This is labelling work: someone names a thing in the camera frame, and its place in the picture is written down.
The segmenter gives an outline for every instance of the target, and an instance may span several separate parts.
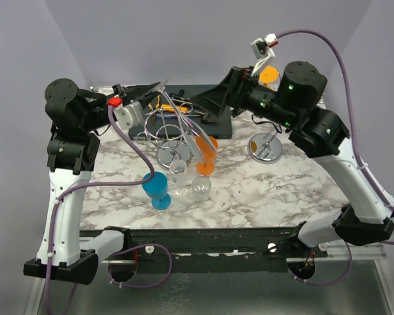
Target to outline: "orange plastic cup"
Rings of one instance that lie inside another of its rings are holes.
[[[212,136],[210,136],[209,138],[217,149],[218,143],[216,139],[214,139]],[[215,164],[213,161],[216,158],[217,151],[213,151],[213,149],[200,136],[196,137],[196,144],[203,155],[203,162],[197,163],[196,165],[197,173],[203,176],[209,176],[215,170]]]

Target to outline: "blue cup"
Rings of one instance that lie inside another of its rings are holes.
[[[146,174],[143,179],[148,179],[150,173]],[[171,196],[168,194],[168,179],[161,172],[155,172],[153,178],[142,184],[146,195],[152,198],[153,208],[164,210],[171,204]]]

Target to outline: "lavender wall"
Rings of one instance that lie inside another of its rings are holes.
[[[58,77],[87,86],[43,0],[0,1],[0,315],[22,314],[31,288],[22,268],[49,195],[43,93]]]
[[[94,85],[217,83],[255,64],[250,43],[271,32],[320,30],[343,50],[370,0],[46,0],[86,79]],[[317,38],[284,39],[279,69],[294,60],[329,74],[335,60]]]
[[[344,50],[361,154],[394,195],[394,1],[374,0]],[[328,84],[327,104],[346,121],[338,67]],[[394,281],[394,247],[386,246]]]

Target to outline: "wire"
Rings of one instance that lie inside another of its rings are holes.
[[[352,269],[352,266],[353,266],[353,257],[352,257],[352,252],[350,250],[350,246],[346,242],[344,242],[344,244],[346,245],[347,252],[349,254],[349,264],[347,265],[347,269],[344,272],[344,274],[342,274],[338,279],[333,280],[333,281],[329,281],[329,282],[312,282],[312,281],[307,281],[307,280],[298,278],[289,268],[288,268],[288,272],[294,277],[294,279],[296,281],[302,282],[303,284],[315,285],[317,287],[324,287],[327,285],[338,284],[339,282],[342,282],[344,279],[346,279],[346,277],[349,275],[349,273]]]
[[[314,254],[314,250],[311,249],[311,251],[309,252],[309,255],[307,257],[307,259],[305,260],[305,266],[308,267],[308,260],[313,256]]]
[[[51,268],[53,265],[53,241],[54,241],[54,232],[55,232],[55,222],[57,218],[57,211],[58,211],[58,206],[61,204],[62,200],[64,197],[66,197],[68,194],[71,194],[72,192],[83,189],[83,188],[88,188],[88,187],[97,187],[97,186],[134,186],[134,185],[141,185],[144,184],[150,180],[153,179],[154,174],[155,174],[155,169],[153,168],[152,163],[149,161],[149,159],[143,154],[143,152],[140,151],[138,147],[135,146],[133,141],[123,133],[123,131],[117,126],[115,120],[114,120],[114,108],[112,106],[108,107],[108,119],[110,120],[111,125],[113,126],[114,130],[117,132],[117,134],[133,149],[134,152],[136,152],[142,160],[148,165],[150,169],[150,176],[144,180],[137,180],[134,182],[90,182],[87,184],[80,184],[77,186],[70,187],[59,197],[57,197],[58,203],[54,204],[53,210],[51,211],[51,219],[50,219],[50,228],[49,228],[49,235],[48,235],[48,260],[47,260],[47,269],[45,273],[45,309],[47,311],[48,315],[54,315],[54,312],[51,310],[51,305],[50,305],[50,288],[51,288]],[[72,301],[73,301],[73,296],[76,291],[77,284],[73,285],[72,292],[70,293],[70,296],[68,298],[68,302],[66,305],[66,308],[63,310],[61,315],[65,315],[67,313]]]
[[[104,132],[101,133],[101,134],[99,134],[97,130],[95,130],[95,131],[93,131],[93,132],[94,132],[98,137],[100,137],[100,136],[104,135],[104,134],[110,129],[110,127],[111,127],[111,124],[109,124],[109,125],[107,126],[107,128],[104,130]]]
[[[362,174],[365,176],[366,180],[368,183],[371,185],[372,189],[375,191],[375,193],[380,197],[382,202],[385,203],[385,205],[394,212],[394,206],[392,206],[391,202],[387,199],[385,194],[382,192],[374,178],[371,176],[371,174],[368,172],[367,166],[364,164],[362,158],[361,158],[361,153],[359,152],[359,145],[357,142],[357,132],[356,132],[356,125],[355,125],[355,117],[353,114],[353,105],[352,105],[352,98],[351,98],[351,93],[350,93],[350,86],[349,86],[349,78],[347,76],[347,70],[344,66],[343,59],[338,52],[336,46],[324,35],[316,32],[316,31],[311,31],[311,30],[292,30],[292,31],[285,31],[284,33],[280,33],[277,35],[277,39],[280,39],[281,37],[291,35],[291,34],[297,34],[297,33],[307,33],[311,35],[315,35],[319,38],[321,38],[323,41],[325,41],[328,46],[331,48],[331,50],[334,53],[334,56],[336,56],[336,59],[338,61],[338,64],[340,66],[341,74],[343,76],[343,82],[344,82],[344,87],[345,87],[345,92],[346,92],[346,101],[347,101],[347,111],[349,112],[349,122],[350,122],[350,129],[352,132],[352,146],[353,146],[353,155],[355,156],[356,162],[359,165],[359,169],[361,170]],[[394,241],[382,241],[384,244],[389,244],[389,245],[394,245]]]
[[[273,127],[276,129],[277,133],[282,133],[282,126],[276,125],[275,123],[272,123],[271,121],[268,121],[268,120],[267,120],[267,121],[255,121],[255,120],[254,120],[255,117],[256,117],[256,118],[259,118],[259,119],[261,119],[261,117],[255,115],[255,114],[252,114],[252,115],[251,115],[251,120],[252,120],[252,122],[255,123],[256,125],[264,125],[265,123],[270,123],[270,124],[273,125]]]
[[[126,249],[125,251],[120,251],[118,253],[115,253],[114,256],[120,256],[120,255],[129,253],[131,251],[134,251],[134,250],[146,247],[146,246],[159,247],[159,248],[162,248],[166,252],[166,255],[168,256],[168,260],[169,260],[169,268],[168,268],[168,271],[166,272],[165,276],[161,280],[159,280],[158,282],[153,283],[153,284],[148,284],[148,285],[127,284],[127,283],[121,283],[121,282],[115,281],[114,278],[112,277],[111,268],[108,268],[108,275],[111,278],[110,284],[114,282],[115,284],[118,284],[120,287],[132,287],[134,289],[150,289],[151,287],[157,287],[158,285],[164,283],[168,279],[168,277],[172,271],[172,256],[171,256],[171,253],[167,250],[167,248],[160,245],[160,244],[150,243],[150,244],[142,244],[142,245],[134,246],[132,248]]]
[[[137,269],[137,265],[139,264],[139,252],[134,250],[134,267]]]

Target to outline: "bolt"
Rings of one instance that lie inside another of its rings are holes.
[[[269,245],[267,245],[267,249],[269,250],[270,253],[275,253],[277,250],[276,244],[270,243]]]
[[[153,252],[155,251],[155,247],[154,247],[154,246],[146,246],[146,247],[144,248],[144,250],[145,250],[148,254],[151,254],[151,253],[153,253]]]
[[[322,243],[320,245],[318,245],[318,248],[320,249],[320,251],[326,251],[327,250],[327,244]]]

